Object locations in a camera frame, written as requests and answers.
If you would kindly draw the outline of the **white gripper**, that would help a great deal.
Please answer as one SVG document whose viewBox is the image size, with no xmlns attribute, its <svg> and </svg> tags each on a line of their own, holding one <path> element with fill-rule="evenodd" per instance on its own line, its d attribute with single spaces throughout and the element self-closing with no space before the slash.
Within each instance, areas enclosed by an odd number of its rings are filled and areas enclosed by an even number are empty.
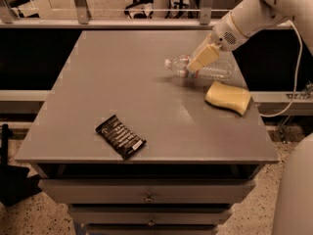
<svg viewBox="0 0 313 235">
<path fill-rule="evenodd" d="M 215 62 L 220 50 L 234 51 L 257 32 L 284 23 L 287 19 L 263 0 L 243 0 L 213 27 L 212 33 L 192 54 L 187 69 L 199 71 Z"/>
</svg>

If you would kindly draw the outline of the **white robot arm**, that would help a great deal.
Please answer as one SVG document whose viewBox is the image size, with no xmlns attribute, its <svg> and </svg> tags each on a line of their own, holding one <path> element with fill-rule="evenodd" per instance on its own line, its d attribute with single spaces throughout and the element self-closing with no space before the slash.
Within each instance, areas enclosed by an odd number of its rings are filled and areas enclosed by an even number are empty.
<svg viewBox="0 0 313 235">
<path fill-rule="evenodd" d="M 213 27 L 192 55 L 190 71 L 233 51 L 255 33 L 288 22 L 313 54 L 313 0 L 244 0 Z M 281 178 L 272 235 L 313 235 L 313 133 L 289 155 Z"/>
</svg>

